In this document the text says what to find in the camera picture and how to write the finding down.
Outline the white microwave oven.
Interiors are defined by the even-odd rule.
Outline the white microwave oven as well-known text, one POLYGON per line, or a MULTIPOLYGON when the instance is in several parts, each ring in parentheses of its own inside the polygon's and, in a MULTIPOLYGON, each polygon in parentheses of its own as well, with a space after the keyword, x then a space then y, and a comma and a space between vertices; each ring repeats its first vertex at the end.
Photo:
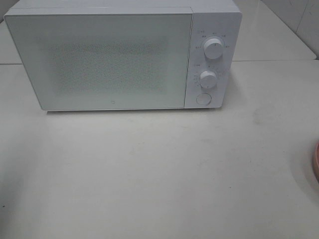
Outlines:
POLYGON ((181 109, 221 107, 242 20, 241 11, 231 0, 20 0, 3 18, 25 15, 136 14, 191 14, 186 89, 181 109), (209 60, 204 55, 203 43, 214 36, 224 42, 224 51, 219 58, 209 60), (218 80, 215 87, 204 89, 200 86, 199 77, 204 71, 216 73, 218 80), (207 106, 196 103, 196 97, 203 93, 211 95, 211 102, 207 106))

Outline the round white door button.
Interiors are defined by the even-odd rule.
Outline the round white door button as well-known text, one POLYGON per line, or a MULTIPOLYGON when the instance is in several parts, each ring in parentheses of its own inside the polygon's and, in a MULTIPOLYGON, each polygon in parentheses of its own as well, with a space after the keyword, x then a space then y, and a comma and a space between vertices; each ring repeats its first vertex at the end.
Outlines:
POLYGON ((211 95, 207 93, 200 94, 196 97, 196 103, 202 106, 207 106, 211 102, 211 95))

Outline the white microwave knob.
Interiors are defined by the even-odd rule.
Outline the white microwave knob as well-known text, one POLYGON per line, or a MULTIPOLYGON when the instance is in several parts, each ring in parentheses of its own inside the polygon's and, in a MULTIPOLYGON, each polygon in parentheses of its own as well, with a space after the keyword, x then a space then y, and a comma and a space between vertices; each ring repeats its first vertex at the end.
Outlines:
POLYGON ((210 37, 203 43, 204 55, 209 60, 214 60, 222 56, 224 42, 219 37, 210 37))
POLYGON ((213 71, 204 71, 200 74, 199 84, 204 89, 211 89, 217 84, 217 75, 213 71))

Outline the pink round plate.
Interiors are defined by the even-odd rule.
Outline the pink round plate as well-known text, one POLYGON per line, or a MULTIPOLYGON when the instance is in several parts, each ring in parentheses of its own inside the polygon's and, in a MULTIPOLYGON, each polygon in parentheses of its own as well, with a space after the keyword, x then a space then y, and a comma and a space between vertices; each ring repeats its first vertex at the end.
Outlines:
POLYGON ((313 171, 317 181, 319 181, 319 143, 316 144, 314 150, 313 171))

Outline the white microwave door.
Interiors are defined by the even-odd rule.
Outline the white microwave door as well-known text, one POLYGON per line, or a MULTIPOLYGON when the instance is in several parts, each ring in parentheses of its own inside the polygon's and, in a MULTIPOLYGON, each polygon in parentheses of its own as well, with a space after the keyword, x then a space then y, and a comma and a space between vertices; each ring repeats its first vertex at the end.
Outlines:
POLYGON ((5 20, 45 111, 184 106, 191 14, 5 20))

